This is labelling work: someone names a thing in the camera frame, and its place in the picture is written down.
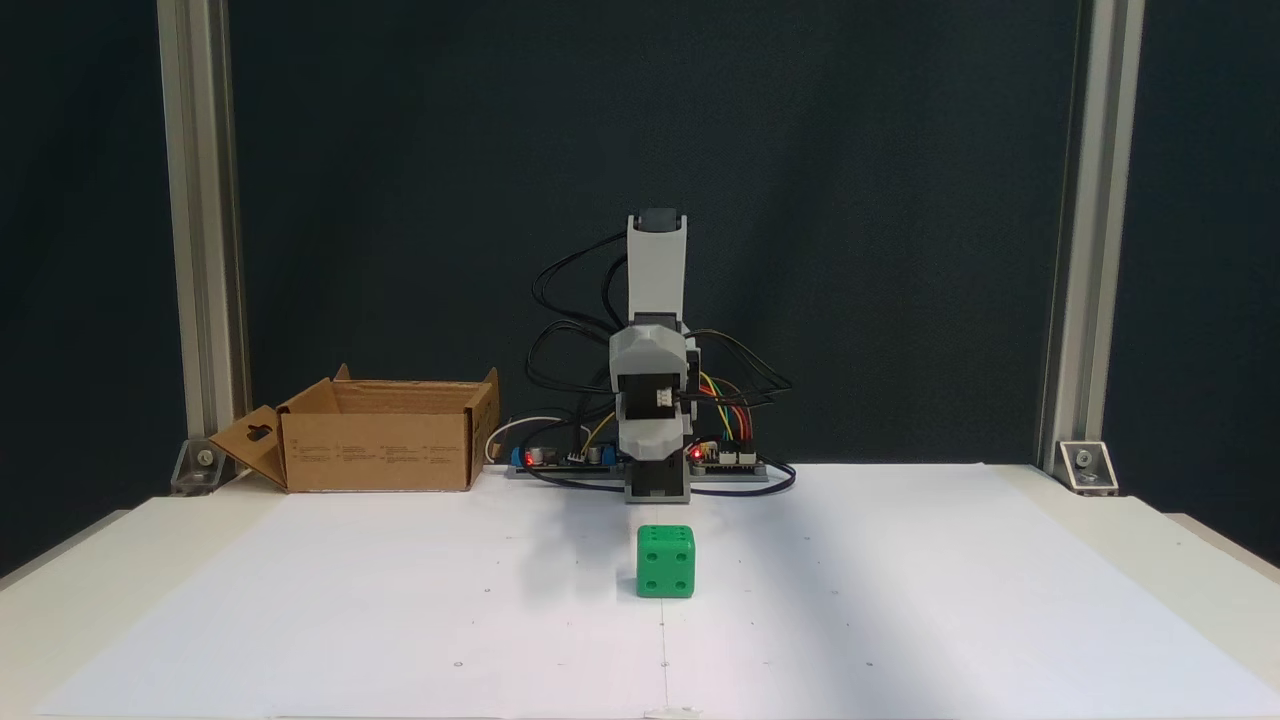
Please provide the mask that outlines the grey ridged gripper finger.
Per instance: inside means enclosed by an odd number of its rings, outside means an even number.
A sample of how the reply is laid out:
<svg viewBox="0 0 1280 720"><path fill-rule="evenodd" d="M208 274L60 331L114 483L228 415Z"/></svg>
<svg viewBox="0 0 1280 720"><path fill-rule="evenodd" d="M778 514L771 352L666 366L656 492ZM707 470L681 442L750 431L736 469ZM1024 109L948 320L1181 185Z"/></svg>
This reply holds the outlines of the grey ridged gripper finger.
<svg viewBox="0 0 1280 720"><path fill-rule="evenodd" d="M645 462L678 454L692 437L692 419L678 396L620 396L618 446Z"/></svg>

